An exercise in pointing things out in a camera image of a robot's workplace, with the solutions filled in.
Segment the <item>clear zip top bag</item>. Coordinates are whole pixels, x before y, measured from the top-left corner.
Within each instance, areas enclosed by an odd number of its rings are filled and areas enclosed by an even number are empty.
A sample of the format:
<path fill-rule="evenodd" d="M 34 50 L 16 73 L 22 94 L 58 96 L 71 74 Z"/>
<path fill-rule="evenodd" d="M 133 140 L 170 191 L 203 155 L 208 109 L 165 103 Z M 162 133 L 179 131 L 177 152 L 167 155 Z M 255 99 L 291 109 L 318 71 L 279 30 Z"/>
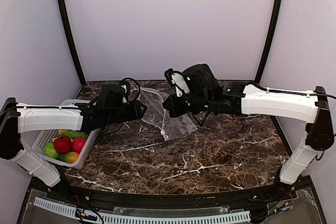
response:
<path fill-rule="evenodd" d="M 167 93 L 141 88 L 138 100 L 147 107 L 142 121 L 157 127 L 165 141 L 189 136 L 197 130 L 197 126 L 187 115 L 171 118 L 162 105 L 168 97 Z"/>

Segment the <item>red toy fruit front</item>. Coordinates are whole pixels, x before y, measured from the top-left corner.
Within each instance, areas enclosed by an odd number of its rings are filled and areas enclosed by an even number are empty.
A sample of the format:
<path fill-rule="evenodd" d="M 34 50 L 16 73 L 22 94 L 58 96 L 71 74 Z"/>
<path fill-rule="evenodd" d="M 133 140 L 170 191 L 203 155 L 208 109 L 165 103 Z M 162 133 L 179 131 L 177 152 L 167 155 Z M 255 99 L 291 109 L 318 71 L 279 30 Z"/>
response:
<path fill-rule="evenodd" d="M 80 153 L 86 143 L 86 138 L 83 137 L 76 137 L 74 138 L 73 142 L 72 142 L 72 149 L 73 151 Z"/>

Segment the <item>green orange toy mango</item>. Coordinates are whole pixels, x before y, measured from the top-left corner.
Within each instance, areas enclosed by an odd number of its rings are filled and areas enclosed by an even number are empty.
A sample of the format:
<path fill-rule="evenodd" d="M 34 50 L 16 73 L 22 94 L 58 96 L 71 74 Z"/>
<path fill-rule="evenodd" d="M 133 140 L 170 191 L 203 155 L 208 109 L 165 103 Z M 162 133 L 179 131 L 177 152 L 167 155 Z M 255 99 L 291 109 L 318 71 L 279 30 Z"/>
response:
<path fill-rule="evenodd" d="M 77 161 L 79 153 L 77 152 L 68 152 L 64 154 L 59 154 L 58 159 L 62 162 L 72 164 Z"/>

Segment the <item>red toy tomato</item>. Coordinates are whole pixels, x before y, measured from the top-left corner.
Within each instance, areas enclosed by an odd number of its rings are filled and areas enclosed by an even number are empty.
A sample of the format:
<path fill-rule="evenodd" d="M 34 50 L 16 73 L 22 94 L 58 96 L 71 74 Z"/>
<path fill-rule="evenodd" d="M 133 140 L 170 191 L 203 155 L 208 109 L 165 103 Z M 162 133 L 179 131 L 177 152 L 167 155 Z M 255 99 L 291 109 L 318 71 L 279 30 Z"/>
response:
<path fill-rule="evenodd" d="M 54 140 L 54 147 L 60 154 L 68 153 L 72 147 L 71 139 L 67 136 L 64 136 L 63 138 L 57 138 Z"/>

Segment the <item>white plastic basket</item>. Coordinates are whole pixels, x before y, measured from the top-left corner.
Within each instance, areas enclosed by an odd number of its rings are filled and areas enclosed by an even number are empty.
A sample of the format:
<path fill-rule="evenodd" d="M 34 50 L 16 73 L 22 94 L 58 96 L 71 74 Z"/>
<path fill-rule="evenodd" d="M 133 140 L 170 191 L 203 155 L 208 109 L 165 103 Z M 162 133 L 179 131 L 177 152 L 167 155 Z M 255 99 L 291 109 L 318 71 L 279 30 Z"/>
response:
<path fill-rule="evenodd" d="M 46 161 L 74 169 L 82 169 L 99 130 L 80 132 L 70 130 L 41 131 L 32 149 Z"/>

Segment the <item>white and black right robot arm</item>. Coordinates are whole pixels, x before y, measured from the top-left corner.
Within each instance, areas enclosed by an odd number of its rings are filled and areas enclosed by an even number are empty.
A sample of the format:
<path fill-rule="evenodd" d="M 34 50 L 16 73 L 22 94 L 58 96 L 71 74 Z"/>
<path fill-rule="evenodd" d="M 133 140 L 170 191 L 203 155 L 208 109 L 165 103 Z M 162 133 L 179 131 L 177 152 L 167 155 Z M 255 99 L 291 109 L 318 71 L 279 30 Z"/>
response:
<path fill-rule="evenodd" d="M 176 89 L 163 107 L 170 117 L 201 112 L 206 114 L 269 115 L 306 123 L 306 137 L 280 169 L 279 181 L 292 185 L 318 156 L 334 143 L 329 95 L 323 87 L 290 91 L 264 88 L 255 82 L 227 82 L 221 86 L 207 64 L 179 72 L 165 71 L 169 85 Z"/>

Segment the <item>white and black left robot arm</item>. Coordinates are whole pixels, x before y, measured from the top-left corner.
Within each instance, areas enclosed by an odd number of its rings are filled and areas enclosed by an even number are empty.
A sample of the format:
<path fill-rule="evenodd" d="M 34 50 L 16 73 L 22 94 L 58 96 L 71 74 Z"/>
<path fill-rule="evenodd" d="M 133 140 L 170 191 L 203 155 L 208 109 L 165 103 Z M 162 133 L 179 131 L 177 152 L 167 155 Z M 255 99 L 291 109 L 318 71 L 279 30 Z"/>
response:
<path fill-rule="evenodd" d="M 73 100 L 64 105 L 29 105 L 8 98 L 1 109 L 1 158 L 17 163 L 54 187 L 61 181 L 58 169 L 32 151 L 21 134 L 44 130 L 89 132 L 139 120 L 147 107 L 137 98 L 129 100 L 129 94 L 130 88 L 122 83 L 103 87 L 92 101 Z"/>

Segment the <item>yellow toy lemon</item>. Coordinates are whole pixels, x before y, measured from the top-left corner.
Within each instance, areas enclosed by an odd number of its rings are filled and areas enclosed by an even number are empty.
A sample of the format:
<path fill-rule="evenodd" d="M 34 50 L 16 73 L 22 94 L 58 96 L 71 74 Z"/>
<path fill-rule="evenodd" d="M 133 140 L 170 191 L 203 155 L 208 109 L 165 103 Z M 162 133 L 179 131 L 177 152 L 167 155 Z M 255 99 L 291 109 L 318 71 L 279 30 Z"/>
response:
<path fill-rule="evenodd" d="M 68 130 L 58 130 L 59 135 L 63 135 L 65 132 L 68 132 Z"/>

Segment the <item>black front rail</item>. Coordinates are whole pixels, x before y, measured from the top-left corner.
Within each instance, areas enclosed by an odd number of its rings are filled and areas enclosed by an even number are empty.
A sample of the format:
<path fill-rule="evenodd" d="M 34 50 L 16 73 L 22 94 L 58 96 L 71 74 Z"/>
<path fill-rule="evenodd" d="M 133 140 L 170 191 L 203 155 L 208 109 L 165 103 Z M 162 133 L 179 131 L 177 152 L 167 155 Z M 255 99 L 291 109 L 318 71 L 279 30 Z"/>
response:
<path fill-rule="evenodd" d="M 83 171 L 65 169 L 53 188 L 38 187 L 52 198 L 64 198 L 85 206 L 110 209 L 114 206 L 158 209 L 201 208 L 228 205 L 233 208 L 265 208 L 268 203 L 289 200 L 311 180 L 300 177 L 291 186 L 253 174 L 232 174 L 221 166 L 182 170 L 172 167 L 132 167 L 130 164 L 90 167 Z"/>

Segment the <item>black left frame post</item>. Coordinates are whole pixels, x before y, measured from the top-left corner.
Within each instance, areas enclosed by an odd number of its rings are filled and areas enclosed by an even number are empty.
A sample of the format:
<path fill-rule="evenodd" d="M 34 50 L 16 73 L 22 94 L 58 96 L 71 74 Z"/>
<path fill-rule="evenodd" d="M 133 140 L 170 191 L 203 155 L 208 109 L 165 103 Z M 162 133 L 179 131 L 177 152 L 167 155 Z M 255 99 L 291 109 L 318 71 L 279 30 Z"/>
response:
<path fill-rule="evenodd" d="M 86 79 L 85 79 L 85 75 L 84 75 L 84 72 L 83 72 L 83 69 L 80 63 L 78 53 L 77 53 L 74 37 L 71 31 L 71 26 L 70 26 L 69 17 L 68 17 L 67 8 L 66 8 L 66 2 L 65 0 L 57 0 L 57 3 L 58 3 L 62 26 L 63 26 L 64 33 L 66 36 L 66 41 L 67 41 L 68 48 L 70 51 L 71 59 L 75 67 L 75 71 L 79 79 L 79 82 L 81 86 L 83 87 L 86 84 Z"/>

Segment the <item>black frame post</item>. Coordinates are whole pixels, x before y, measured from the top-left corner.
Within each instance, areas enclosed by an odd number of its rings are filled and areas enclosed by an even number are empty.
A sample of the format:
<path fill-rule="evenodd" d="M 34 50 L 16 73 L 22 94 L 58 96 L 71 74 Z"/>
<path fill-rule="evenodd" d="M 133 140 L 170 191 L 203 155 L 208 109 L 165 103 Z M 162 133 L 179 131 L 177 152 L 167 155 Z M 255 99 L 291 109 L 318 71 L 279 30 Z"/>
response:
<path fill-rule="evenodd" d="M 66 36 L 66 41 L 67 41 L 68 48 L 70 51 L 71 59 L 75 67 L 75 71 L 79 79 L 79 82 L 81 86 L 83 87 L 86 84 L 86 79 L 85 79 L 85 75 L 84 75 L 84 72 L 83 72 L 83 69 L 80 63 L 78 53 L 77 53 L 74 37 L 71 31 L 71 26 L 70 26 L 69 17 L 68 17 L 67 8 L 66 8 L 66 2 L 65 0 L 57 0 L 57 3 L 58 3 L 62 26 L 63 26 L 64 33 Z"/>
<path fill-rule="evenodd" d="M 270 53 L 270 49 L 271 49 L 271 45 L 272 45 L 272 41 L 274 38 L 274 34 L 275 34 L 275 30 L 276 30 L 276 26 L 277 26 L 277 21 L 278 21 L 278 16 L 280 13 L 280 7 L 281 7 L 281 1 L 282 0 L 274 0 L 274 4 L 272 7 L 272 12 L 271 12 L 271 17 L 270 17 L 270 22 L 269 22 L 269 27 L 268 27 L 268 31 L 267 31 L 267 35 L 266 35 L 266 39 L 265 39 L 265 44 L 264 44 L 264 48 L 261 54 L 261 59 L 258 65 L 258 69 L 255 75 L 255 79 L 254 81 L 256 83 L 260 83 L 266 64 L 267 64 L 267 60 L 268 60 L 268 56 Z"/>

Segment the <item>black right frame post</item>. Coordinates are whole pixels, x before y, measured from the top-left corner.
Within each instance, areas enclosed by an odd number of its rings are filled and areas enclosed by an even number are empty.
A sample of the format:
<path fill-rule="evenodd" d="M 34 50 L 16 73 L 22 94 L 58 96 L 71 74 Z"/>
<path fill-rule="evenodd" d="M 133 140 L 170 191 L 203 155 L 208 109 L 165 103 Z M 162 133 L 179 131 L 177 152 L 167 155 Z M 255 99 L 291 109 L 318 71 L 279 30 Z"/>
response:
<path fill-rule="evenodd" d="M 255 79 L 254 81 L 256 83 L 260 83 L 266 64 L 267 64 L 267 60 L 268 60 L 268 56 L 270 53 L 270 49 L 271 49 L 271 45 L 272 45 L 272 41 L 274 38 L 274 34 L 275 34 L 275 30 L 276 30 L 276 26 L 277 26 L 277 21 L 278 21 L 278 16 L 280 13 L 280 7 L 281 7 L 281 1 L 282 0 L 274 0 L 274 4 L 272 7 L 272 12 L 271 12 L 271 17 L 270 17 L 270 22 L 269 22 L 269 27 L 268 27 L 268 31 L 267 31 L 267 35 L 266 35 L 266 39 L 265 39 L 265 44 L 264 44 L 264 48 L 261 54 L 261 59 L 258 65 L 258 69 L 255 75 Z"/>

